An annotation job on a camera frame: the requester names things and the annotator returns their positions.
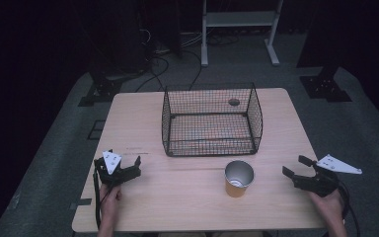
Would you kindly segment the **white metal stand frame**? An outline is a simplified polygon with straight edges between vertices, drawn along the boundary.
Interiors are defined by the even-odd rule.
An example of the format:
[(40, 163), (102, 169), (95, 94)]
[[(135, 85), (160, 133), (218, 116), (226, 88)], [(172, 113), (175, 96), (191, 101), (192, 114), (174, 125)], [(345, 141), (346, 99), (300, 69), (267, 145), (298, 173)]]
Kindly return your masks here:
[(208, 66), (207, 30), (211, 28), (270, 27), (265, 39), (270, 62), (273, 66), (280, 64), (273, 47), (273, 41), (279, 23), (284, 0), (277, 0), (274, 10), (255, 12), (208, 12), (207, 0), (202, 3), (200, 65)]

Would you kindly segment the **dark tape strip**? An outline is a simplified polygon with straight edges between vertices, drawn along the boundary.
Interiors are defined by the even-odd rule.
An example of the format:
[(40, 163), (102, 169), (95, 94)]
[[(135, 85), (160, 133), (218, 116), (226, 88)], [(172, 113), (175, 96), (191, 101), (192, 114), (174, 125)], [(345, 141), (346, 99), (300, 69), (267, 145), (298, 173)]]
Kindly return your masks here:
[(70, 210), (75, 210), (75, 209), (77, 209), (78, 206), (81, 206), (81, 205), (90, 205), (91, 202), (92, 202), (91, 198), (80, 198), (76, 202), (71, 202), (70, 205), (69, 205), (69, 209)]

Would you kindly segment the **person's left hand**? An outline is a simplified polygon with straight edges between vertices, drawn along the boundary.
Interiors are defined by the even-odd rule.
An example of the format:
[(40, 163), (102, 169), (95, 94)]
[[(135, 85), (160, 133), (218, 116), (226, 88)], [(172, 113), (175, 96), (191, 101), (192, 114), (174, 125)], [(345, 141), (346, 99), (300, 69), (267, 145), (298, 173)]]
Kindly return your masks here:
[(103, 221), (114, 220), (118, 215), (118, 206), (121, 200), (121, 186), (110, 188), (102, 184), (100, 187), (101, 215)]

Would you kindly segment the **person's right hand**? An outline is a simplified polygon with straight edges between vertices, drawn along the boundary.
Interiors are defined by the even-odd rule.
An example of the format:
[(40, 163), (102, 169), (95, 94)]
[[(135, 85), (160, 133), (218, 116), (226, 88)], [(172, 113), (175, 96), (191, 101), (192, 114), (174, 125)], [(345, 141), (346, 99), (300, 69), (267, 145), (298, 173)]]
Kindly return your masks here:
[(308, 192), (307, 195), (327, 226), (334, 227), (343, 224), (343, 200), (338, 190), (325, 197), (320, 197), (312, 192)]

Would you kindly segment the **black wire mesh basket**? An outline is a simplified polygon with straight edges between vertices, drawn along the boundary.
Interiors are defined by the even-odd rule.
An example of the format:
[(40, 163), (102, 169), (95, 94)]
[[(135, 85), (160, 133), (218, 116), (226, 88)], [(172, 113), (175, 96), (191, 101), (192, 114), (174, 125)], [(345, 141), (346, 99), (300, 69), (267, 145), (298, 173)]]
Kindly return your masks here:
[[(239, 106), (228, 101), (238, 99)], [(165, 89), (162, 143), (171, 157), (253, 155), (263, 136), (253, 83), (175, 85)]]

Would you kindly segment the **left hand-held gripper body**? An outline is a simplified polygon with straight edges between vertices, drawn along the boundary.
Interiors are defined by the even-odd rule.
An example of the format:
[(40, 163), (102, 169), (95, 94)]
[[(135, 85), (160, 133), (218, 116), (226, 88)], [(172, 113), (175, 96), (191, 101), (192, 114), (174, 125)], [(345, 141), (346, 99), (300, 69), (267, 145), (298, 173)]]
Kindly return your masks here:
[(101, 158), (105, 161), (105, 169), (96, 168), (96, 171), (101, 182), (105, 185), (115, 187), (141, 176), (140, 167), (135, 169), (134, 164), (130, 167), (122, 168), (122, 156), (113, 153), (111, 150), (104, 151)]

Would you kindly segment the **metal cup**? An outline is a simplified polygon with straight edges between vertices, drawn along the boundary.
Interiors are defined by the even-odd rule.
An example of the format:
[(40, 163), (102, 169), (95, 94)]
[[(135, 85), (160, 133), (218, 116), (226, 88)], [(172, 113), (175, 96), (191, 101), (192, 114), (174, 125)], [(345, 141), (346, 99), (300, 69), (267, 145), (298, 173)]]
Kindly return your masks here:
[(231, 198), (240, 198), (253, 182), (255, 172), (253, 167), (242, 160), (231, 161), (224, 170), (225, 191)]

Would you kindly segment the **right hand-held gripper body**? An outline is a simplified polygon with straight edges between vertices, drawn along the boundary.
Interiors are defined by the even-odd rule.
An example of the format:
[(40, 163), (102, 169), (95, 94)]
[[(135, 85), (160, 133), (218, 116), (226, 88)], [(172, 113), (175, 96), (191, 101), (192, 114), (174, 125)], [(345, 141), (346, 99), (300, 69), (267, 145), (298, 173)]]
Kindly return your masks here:
[(340, 180), (337, 173), (362, 174), (361, 169), (353, 167), (330, 154), (314, 161), (316, 165), (312, 168), (315, 175), (313, 177), (295, 175), (293, 185), (295, 188), (315, 193), (320, 197), (325, 197), (338, 188)]

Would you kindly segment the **black stand base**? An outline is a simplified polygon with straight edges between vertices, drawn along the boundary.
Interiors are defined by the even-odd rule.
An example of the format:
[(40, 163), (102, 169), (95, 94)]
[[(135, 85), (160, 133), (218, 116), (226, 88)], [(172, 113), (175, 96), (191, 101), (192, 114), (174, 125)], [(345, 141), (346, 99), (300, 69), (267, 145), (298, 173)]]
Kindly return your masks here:
[(336, 65), (326, 65), (318, 75), (301, 76), (300, 81), (311, 99), (326, 99), (330, 103), (350, 102), (351, 98), (335, 80)]
[(79, 107), (92, 107), (95, 103), (108, 103), (119, 93), (122, 82), (119, 79), (94, 79), (88, 93), (81, 98)]

